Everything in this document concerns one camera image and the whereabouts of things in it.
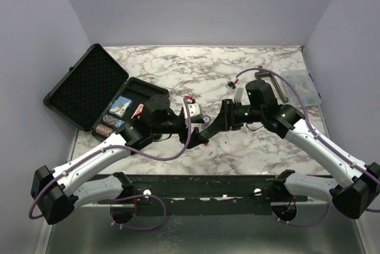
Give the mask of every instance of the gray floor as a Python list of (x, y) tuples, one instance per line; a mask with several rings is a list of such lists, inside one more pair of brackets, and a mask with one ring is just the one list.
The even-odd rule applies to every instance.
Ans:
[[(297, 222), (317, 220), (324, 205), (301, 206)], [(154, 231), (120, 230), (110, 225), (109, 208), (84, 207), (53, 226), (48, 253), (364, 253), (357, 228), (333, 211), (315, 227), (296, 228), (273, 217), (224, 215), (170, 217)], [(136, 217), (135, 226), (156, 223), (158, 217)]]

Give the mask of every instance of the robotic arm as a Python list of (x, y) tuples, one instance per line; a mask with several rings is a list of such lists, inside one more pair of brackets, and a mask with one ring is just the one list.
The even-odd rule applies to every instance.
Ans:
[[(36, 170), (31, 195), (47, 223), (55, 224), (63, 220), (74, 208), (84, 204), (133, 194), (133, 185), (123, 173), (115, 173), (102, 180), (90, 179), (112, 163), (130, 156), (132, 151), (128, 147), (140, 150), (152, 143), (153, 134), (178, 134), (180, 142), (186, 142), (185, 147), (193, 148), (208, 142), (218, 132), (238, 130), (244, 123), (252, 122), (261, 122), (267, 130), (297, 145), (332, 175), (332, 178), (324, 178), (285, 170), (273, 181), (278, 193), (332, 202), (344, 215), (359, 218), (378, 196), (380, 188), (355, 167), (359, 166), (379, 178), (380, 166), (376, 163), (368, 166), (354, 158), (320, 134), (314, 126), (311, 126), (314, 129), (312, 132), (304, 115), (291, 105), (278, 104), (271, 86), (263, 80), (249, 82), (245, 90), (249, 105), (242, 105), (239, 96), (233, 100), (223, 100), (214, 122), (203, 131), (195, 128), (190, 139), (185, 120), (190, 117), (191, 122), (200, 122), (199, 104), (193, 101), (189, 104), (191, 112), (184, 114), (182, 109), (177, 116), (170, 109), (167, 98), (153, 96), (145, 104), (139, 119), (131, 119), (96, 148), (53, 170), (46, 166)], [(236, 94), (241, 98), (241, 91), (237, 90)], [(352, 164), (327, 148), (321, 138), (347, 156)]]

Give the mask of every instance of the clear plastic container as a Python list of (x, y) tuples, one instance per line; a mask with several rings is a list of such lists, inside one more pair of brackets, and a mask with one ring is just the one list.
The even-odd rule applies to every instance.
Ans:
[[(300, 95), (303, 104), (306, 107), (318, 106), (321, 104), (321, 97), (319, 96), (313, 81), (307, 70), (293, 70), (282, 72), (281, 75), (290, 82), (297, 93)], [(292, 92), (292, 90), (286, 85), (283, 84), (284, 94), (289, 98), (289, 103), (294, 107), (301, 108), (301, 105)]]

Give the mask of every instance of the table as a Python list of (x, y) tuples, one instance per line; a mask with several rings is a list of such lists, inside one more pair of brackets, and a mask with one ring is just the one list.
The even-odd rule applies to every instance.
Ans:
[[(262, 65), (275, 72), (305, 69), (300, 47), (106, 47), (129, 73), (170, 92), (171, 108), (178, 113), (184, 95), (192, 95), (205, 115), (215, 118), (222, 99), (229, 94), (225, 85), (241, 70)], [(254, 71), (243, 74), (240, 83), (254, 79)], [(248, 103), (246, 95), (243, 104)], [(317, 107), (310, 108), (312, 123), (325, 132)], [(254, 124), (251, 128), (260, 127)], [(73, 158), (77, 158), (100, 142), (91, 134), (79, 131)], [(178, 136), (154, 142), (144, 149), (159, 157), (176, 154), (182, 144)], [(133, 155), (109, 166), (103, 174), (279, 174), (293, 169), (304, 174), (326, 174), (326, 171), (305, 152), (261, 128), (255, 132), (243, 127), (223, 132), (187, 150), (179, 159), (159, 162)]]

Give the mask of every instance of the open case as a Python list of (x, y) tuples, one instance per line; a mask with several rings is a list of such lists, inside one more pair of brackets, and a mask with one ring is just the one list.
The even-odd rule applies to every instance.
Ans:
[(43, 102), (77, 128), (104, 140), (139, 114), (156, 94), (168, 95), (169, 91), (129, 78), (100, 44), (94, 44)]

